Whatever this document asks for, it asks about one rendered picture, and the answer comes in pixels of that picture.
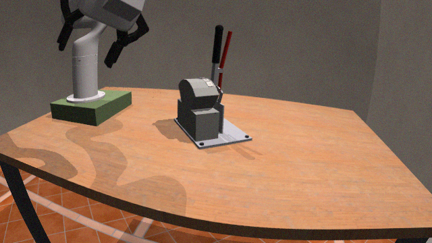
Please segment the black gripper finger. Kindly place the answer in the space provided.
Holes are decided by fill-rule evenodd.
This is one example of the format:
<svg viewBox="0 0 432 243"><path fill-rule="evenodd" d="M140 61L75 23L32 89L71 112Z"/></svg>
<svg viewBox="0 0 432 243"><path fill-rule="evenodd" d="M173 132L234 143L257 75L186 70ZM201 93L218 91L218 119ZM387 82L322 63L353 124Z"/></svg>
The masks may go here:
<svg viewBox="0 0 432 243"><path fill-rule="evenodd" d="M63 28L57 39L57 43L59 43L59 51L63 51L74 28L74 22L83 17L84 14L81 13L79 8L71 13L69 7L69 0L60 0L60 3L65 24L63 25Z"/></svg>
<svg viewBox="0 0 432 243"><path fill-rule="evenodd" d="M128 44L137 41L141 36L146 34L149 31L149 27L147 26L142 14L140 13L136 24L138 25L138 29L135 32L128 34L128 31L117 30L117 41L113 42L104 63L108 68L111 68L112 65L117 61L123 47L126 47Z"/></svg>

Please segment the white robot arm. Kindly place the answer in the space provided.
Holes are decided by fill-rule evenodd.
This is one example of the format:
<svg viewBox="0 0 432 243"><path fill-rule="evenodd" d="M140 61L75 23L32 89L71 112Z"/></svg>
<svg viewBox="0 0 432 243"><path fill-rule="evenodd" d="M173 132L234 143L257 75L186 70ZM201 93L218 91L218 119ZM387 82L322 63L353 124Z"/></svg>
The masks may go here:
<svg viewBox="0 0 432 243"><path fill-rule="evenodd" d="M102 8L131 22L139 13L145 0L105 0ZM76 20L74 29L91 28L91 31L72 45L72 79L74 94L69 103L89 103L105 97L98 91L97 59L99 39L107 25L83 16Z"/></svg>

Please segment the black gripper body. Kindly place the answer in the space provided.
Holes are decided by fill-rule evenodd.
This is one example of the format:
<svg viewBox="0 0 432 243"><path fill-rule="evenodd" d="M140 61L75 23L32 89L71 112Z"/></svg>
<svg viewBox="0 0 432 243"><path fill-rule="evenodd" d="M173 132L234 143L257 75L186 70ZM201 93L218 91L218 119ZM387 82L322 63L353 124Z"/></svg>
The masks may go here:
<svg viewBox="0 0 432 243"><path fill-rule="evenodd" d="M81 2L81 3L80 3ZM140 14L131 22L102 8L105 0L78 0L77 9L85 16L121 31L129 31Z"/></svg>

